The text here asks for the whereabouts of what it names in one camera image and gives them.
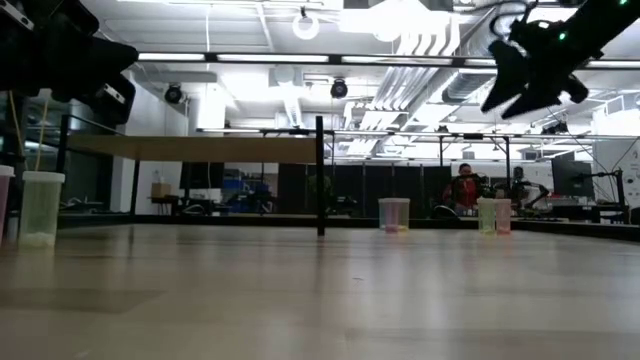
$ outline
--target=security camera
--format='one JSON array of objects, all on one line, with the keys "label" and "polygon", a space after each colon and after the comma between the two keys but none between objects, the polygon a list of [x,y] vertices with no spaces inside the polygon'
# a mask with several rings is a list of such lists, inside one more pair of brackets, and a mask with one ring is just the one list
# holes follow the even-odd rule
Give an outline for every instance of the security camera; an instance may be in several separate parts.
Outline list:
[{"label": "security camera", "polygon": [[331,86],[331,97],[334,99],[342,99],[347,96],[349,92],[349,88],[347,84],[344,82],[344,79],[335,79],[333,80],[333,85]]},{"label": "security camera", "polygon": [[180,84],[169,85],[167,92],[164,93],[164,99],[169,104],[175,104],[175,105],[182,104],[187,99],[187,96],[185,95],[185,93],[182,92],[180,87],[181,87]]}]

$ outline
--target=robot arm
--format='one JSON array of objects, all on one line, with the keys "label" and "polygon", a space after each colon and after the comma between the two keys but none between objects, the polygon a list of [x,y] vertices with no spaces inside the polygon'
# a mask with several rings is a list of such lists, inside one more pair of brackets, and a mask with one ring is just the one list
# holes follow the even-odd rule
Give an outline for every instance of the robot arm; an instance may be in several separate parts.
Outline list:
[{"label": "robot arm", "polygon": [[527,22],[538,1],[527,4],[523,18],[511,25],[509,41],[525,50],[496,40],[489,51],[498,75],[481,110],[488,112],[511,98],[520,97],[502,114],[504,119],[560,104],[562,91],[575,103],[584,101],[589,90],[572,72],[588,60],[599,59],[601,49],[640,15],[634,0],[586,0],[566,21]]}]

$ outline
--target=computer monitor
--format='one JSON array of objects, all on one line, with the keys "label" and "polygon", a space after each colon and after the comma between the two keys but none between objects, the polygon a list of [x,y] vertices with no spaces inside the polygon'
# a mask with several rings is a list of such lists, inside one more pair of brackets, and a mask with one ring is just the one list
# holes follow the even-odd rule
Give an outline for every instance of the computer monitor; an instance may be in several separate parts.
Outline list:
[{"label": "computer monitor", "polygon": [[553,159],[553,193],[563,196],[594,197],[593,179],[584,177],[591,175],[591,165],[580,161]]},{"label": "computer monitor", "polygon": [[[189,181],[189,167],[191,168],[191,180]],[[180,176],[180,188],[186,189],[221,189],[224,163],[182,163]]]}]

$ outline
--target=black curtain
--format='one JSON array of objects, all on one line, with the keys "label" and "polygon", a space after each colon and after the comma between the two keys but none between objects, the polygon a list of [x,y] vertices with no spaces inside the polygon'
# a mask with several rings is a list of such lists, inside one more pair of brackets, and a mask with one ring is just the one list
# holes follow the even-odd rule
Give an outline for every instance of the black curtain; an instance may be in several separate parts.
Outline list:
[{"label": "black curtain", "polygon": [[425,166],[422,178],[424,181],[425,216],[431,215],[431,210],[442,204],[444,190],[451,183],[451,166]]},{"label": "black curtain", "polygon": [[391,197],[391,166],[367,166],[365,170],[365,217],[379,216],[378,199]]},{"label": "black curtain", "polygon": [[362,216],[362,198],[364,187],[362,186],[362,165],[360,166],[336,166],[335,179],[333,181],[333,193],[335,196],[348,196],[357,204],[354,217]]},{"label": "black curtain", "polygon": [[395,197],[410,199],[409,217],[422,219],[425,216],[424,187],[420,184],[419,167],[395,167]]},{"label": "black curtain", "polygon": [[278,213],[305,214],[309,212],[308,209],[305,209],[305,203],[311,198],[307,189],[306,168],[307,165],[297,164],[280,164],[278,166]]}]

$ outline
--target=table surface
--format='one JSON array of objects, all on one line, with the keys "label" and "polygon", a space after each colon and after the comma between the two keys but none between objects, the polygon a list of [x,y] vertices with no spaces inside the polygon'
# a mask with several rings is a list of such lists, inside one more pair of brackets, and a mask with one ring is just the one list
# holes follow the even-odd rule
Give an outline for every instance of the table surface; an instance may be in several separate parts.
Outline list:
[{"label": "table surface", "polygon": [[640,247],[135,225],[0,252],[3,359],[635,359]]}]

